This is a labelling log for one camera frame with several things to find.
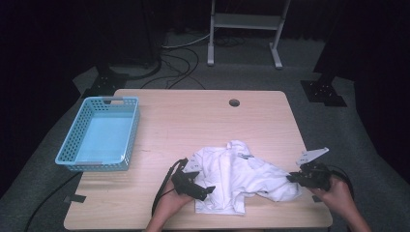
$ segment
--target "white shelf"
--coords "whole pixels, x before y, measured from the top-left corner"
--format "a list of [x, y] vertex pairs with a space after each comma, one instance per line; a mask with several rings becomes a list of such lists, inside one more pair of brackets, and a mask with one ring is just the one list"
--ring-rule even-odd
[[215, 27], [278, 30], [280, 16], [215, 14]]

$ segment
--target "white cloth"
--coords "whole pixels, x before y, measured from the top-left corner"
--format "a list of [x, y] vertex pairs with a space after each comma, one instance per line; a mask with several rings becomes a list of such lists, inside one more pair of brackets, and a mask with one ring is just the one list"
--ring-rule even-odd
[[287, 172], [255, 158], [247, 145], [232, 140], [226, 148], [205, 147], [191, 160], [202, 169], [195, 183], [215, 190], [204, 200], [195, 200], [195, 211], [204, 214], [242, 215], [245, 197], [259, 194], [273, 201], [290, 201], [301, 195]]

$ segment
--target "gray carpet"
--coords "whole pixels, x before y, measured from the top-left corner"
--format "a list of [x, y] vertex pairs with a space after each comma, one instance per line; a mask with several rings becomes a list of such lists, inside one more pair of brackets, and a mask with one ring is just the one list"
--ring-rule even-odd
[[[169, 34], [168, 45], [184, 44], [197, 39], [194, 35]], [[376, 153], [355, 109], [353, 82], [336, 78], [337, 93], [347, 107], [329, 107], [308, 101], [300, 80], [316, 80], [320, 74], [313, 67], [323, 48], [322, 42], [281, 40], [278, 52], [283, 70], [278, 71], [268, 49], [269, 38], [245, 38], [245, 43], [233, 47], [216, 47], [214, 67], [206, 65], [207, 46], [189, 46], [199, 63], [190, 77], [172, 86], [174, 89], [273, 90], [286, 94], [296, 122], [308, 150], [328, 147], [330, 152], [320, 158], [327, 164], [343, 168], [354, 185], [356, 202], [374, 231], [410, 231], [410, 188]], [[189, 50], [166, 51], [190, 61], [195, 66], [196, 56]], [[177, 58], [162, 56], [175, 69], [187, 64]], [[139, 75], [148, 72], [141, 68], [114, 68], [117, 72]], [[155, 75], [128, 81], [126, 88], [141, 88], [147, 81], [173, 75], [166, 64]], [[95, 69], [73, 81], [83, 93], [97, 76]], [[174, 83], [174, 78], [160, 78], [144, 88], [163, 89]], [[56, 165], [54, 159], [79, 109], [81, 99], [55, 124], [28, 160], [13, 185], [0, 200], [0, 230], [23, 231], [29, 217], [42, 201], [74, 173]], [[75, 192], [80, 176], [56, 191], [37, 211], [29, 231], [66, 231], [64, 217], [69, 204], [63, 202]], [[326, 231], [326, 229], [279, 230]], [[346, 225], [334, 215], [331, 231], [346, 231]]]

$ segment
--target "person's left hand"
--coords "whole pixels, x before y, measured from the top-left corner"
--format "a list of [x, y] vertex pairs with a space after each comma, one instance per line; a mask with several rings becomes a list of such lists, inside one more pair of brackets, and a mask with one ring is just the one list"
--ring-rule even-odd
[[193, 200], [186, 194], [178, 194], [172, 181], [166, 183], [163, 195], [158, 202], [154, 215], [151, 218], [146, 231], [161, 231], [166, 221], [178, 213], [183, 206]]

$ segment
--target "wooden table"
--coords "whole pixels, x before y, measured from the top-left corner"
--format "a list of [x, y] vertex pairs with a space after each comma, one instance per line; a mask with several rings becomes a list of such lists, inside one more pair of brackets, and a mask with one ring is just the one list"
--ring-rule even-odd
[[[140, 121], [130, 169], [86, 172], [72, 202], [65, 227], [143, 229], [155, 195], [169, 167], [203, 147], [244, 141], [250, 152], [286, 171], [297, 171], [306, 149], [286, 96], [275, 91], [118, 90], [115, 96], [138, 96]], [[236, 100], [239, 106], [229, 102]], [[290, 202], [260, 196], [246, 199], [244, 216], [204, 215], [186, 205], [166, 229], [328, 227], [332, 217], [311, 193]]]

